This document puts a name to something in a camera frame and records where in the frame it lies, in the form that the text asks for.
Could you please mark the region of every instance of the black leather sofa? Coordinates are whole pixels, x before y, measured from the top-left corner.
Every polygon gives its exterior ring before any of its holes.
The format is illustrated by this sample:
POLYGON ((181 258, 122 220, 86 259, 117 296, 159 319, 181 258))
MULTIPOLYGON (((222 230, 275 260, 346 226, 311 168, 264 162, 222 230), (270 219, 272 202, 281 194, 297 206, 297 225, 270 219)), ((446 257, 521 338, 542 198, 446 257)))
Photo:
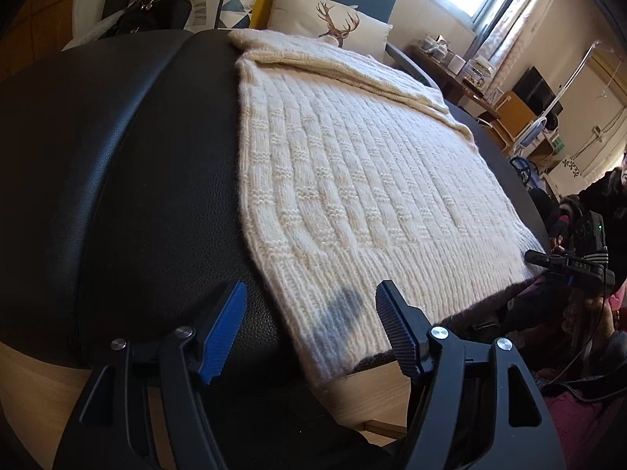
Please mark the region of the black leather sofa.
MULTIPOLYGON (((238 444, 261 452, 267 444, 246 439, 238 412, 261 416, 270 405, 284 407, 274 437, 314 429, 300 409, 327 422, 310 434, 316 454, 338 440, 366 442, 335 425, 308 392, 246 249, 237 213, 238 54, 223 31, 157 31, 71 49, 0 84, 0 341, 88 367, 112 339, 160 338, 189 323, 225 282, 243 280, 249 308, 216 384, 238 399, 213 395, 207 408, 230 468, 247 468, 238 444)), ((468 114, 451 111, 546 246, 507 160, 468 114)), ((300 449, 289 449, 290 461, 300 449)), ((287 465, 267 457, 274 463, 257 468, 287 465)))

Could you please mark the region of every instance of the white knitted sweater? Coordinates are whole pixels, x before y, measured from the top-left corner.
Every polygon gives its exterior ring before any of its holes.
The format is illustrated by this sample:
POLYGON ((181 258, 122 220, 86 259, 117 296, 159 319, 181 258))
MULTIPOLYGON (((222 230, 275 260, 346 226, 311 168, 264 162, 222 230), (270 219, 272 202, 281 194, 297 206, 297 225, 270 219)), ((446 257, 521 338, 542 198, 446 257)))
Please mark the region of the white knitted sweater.
POLYGON ((438 91, 313 39, 230 37, 243 229, 314 384, 390 349, 384 279, 436 322, 531 277, 541 247, 438 91))

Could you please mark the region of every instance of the person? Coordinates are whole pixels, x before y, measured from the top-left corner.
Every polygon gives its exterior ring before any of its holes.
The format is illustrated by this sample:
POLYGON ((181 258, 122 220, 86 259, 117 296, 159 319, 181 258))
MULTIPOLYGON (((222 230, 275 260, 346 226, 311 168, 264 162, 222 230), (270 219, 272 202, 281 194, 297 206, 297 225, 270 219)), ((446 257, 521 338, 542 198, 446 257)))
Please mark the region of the person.
POLYGON ((616 277, 615 289, 621 287, 627 279, 627 151, 619 167, 578 195, 565 197, 559 211, 559 218, 548 228, 551 251, 564 251, 577 221, 587 211, 601 214, 609 254, 607 267, 616 277))
MULTIPOLYGON (((540 370, 540 390, 549 408, 569 470, 616 468, 624 461, 620 440, 626 415, 624 375, 627 369, 627 333, 616 329, 612 306, 602 297, 585 300, 584 306, 597 320, 585 380, 567 382, 556 378, 554 370, 540 370), (606 463, 601 465, 599 454, 606 463)), ((564 310, 563 330, 572 334, 576 317, 573 305, 564 310)))

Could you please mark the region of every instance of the hand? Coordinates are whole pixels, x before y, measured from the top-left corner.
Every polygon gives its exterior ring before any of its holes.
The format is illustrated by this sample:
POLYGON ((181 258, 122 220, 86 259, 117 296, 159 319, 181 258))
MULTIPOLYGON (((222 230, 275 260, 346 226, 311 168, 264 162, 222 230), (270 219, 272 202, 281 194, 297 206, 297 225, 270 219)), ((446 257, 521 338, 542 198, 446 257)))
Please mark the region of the hand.
MULTIPOLYGON (((581 304, 576 301, 571 302, 564 310, 562 330, 567 334, 573 334, 579 305, 581 304)), ((610 307, 609 302, 603 302, 603 297, 585 299, 584 307, 590 312, 592 320, 591 327, 593 329, 596 328, 592 345, 592 352, 594 353, 596 350, 603 348, 614 333, 612 308, 610 307)))
POLYGON ((554 380, 559 375, 559 371, 552 368, 543 368, 540 369, 536 374, 540 378, 544 378, 545 380, 554 380))
POLYGON ((549 241, 551 242, 551 252, 553 254, 564 254, 564 252, 566 252, 565 248, 562 247, 562 242, 564 241, 562 235, 553 237, 549 239, 549 241))
POLYGON ((569 220, 566 215, 561 216, 556 223, 549 229, 549 238, 551 240, 551 252, 563 254, 564 248, 562 243, 568 236, 569 220))

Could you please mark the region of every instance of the black clothing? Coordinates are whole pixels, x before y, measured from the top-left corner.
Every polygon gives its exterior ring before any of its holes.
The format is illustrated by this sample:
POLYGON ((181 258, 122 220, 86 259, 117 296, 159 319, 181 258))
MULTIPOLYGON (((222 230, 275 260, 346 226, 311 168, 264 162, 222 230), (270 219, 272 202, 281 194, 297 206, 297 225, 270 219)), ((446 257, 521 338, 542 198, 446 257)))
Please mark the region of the black clothing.
POLYGON ((571 228, 588 210, 603 216, 608 267, 616 277, 615 289, 619 289, 627 279, 627 193, 621 184, 620 168, 607 172, 579 195, 566 197, 561 207, 571 220, 571 228))
POLYGON ((627 364, 627 333, 615 331, 603 351, 590 356, 590 374, 607 375, 627 364))

